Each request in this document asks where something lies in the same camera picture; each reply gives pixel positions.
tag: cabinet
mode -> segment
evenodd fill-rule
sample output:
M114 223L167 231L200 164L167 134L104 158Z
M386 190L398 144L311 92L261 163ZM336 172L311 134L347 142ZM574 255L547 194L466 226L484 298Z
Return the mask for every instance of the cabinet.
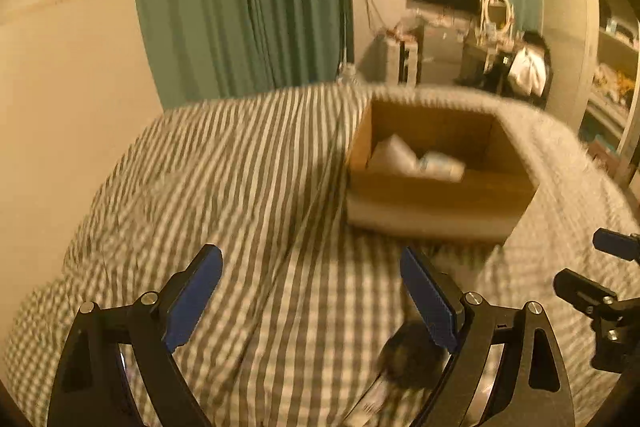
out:
M640 137L638 20L627 0L544 0L547 110L581 140L631 156Z

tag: shelf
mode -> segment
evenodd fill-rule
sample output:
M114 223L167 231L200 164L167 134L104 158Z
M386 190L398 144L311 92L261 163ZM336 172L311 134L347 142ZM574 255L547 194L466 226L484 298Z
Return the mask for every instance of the shelf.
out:
M607 115L599 110L595 105L589 103L587 105L587 112L598 122L600 122L605 129L607 129L613 136L615 136L618 140L622 139L622 130L612 123L612 121L607 117Z
M609 100L603 94L600 94L595 89L591 89L589 93L589 102L595 105L599 110L607 115L609 120L618 124L619 127L624 129L626 122L629 119L629 114L624 109L620 108L618 104Z
M638 74L638 51L602 28L598 39L598 61L622 71L632 80Z

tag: metal screw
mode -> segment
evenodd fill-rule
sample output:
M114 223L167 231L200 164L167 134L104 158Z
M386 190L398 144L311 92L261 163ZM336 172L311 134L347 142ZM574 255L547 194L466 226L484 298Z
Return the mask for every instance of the metal screw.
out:
M529 304L527 304L527 308L534 315L540 315L543 312L543 309L544 309L542 307L542 305L540 305L539 303L537 303L535 301L531 301Z
M140 299L145 306L151 306L151 304L156 304L158 302L158 294L156 292L147 292Z
M80 306L80 313L91 313L94 311L94 303L92 302L83 302L82 306Z
M482 301L484 301L484 299L482 299L482 296L479 293L469 292L465 295L465 301L467 301L472 306L478 306L478 304L482 304Z

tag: gray blanket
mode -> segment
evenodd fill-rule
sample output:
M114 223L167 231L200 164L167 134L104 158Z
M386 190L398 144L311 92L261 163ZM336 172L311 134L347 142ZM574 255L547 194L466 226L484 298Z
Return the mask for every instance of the gray blanket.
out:
M11 393L34 426L46 425L80 304L121 306L160 289L204 243L221 248L225 272L175 360L206 414L219 426L338 425L404 320L404 242L344 219L345 154L374 92L492 111L510 131L540 182L529 209L503 248L445 247L433 258L493 304L545 306L585 423L616 377L590 367L589 321L551 283L569 267L621 298L640 295L638 267L591 246L598 227L638 232L619 190L567 128L520 103L467 90L326 84L180 108L130 147L95 196L61 276L23 303L5 347ZM143 420L158 425L124 353ZM425 397L394 394L380 425L407 425Z

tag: cable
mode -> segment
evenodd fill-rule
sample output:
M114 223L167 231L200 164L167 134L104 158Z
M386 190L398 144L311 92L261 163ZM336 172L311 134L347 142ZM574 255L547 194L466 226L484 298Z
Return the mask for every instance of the cable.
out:
M377 35L378 30L374 30L372 27L373 20L371 17L371 8L374 9L376 15L378 16L378 19L380 20L380 22L382 22L382 26L385 28L385 30L389 28L389 26L386 25L385 20L382 18L382 15L380 15L378 7L376 6L376 3L373 0L364 0L364 4L365 4L365 9L367 10L367 22L369 23L369 31L371 31L372 34Z

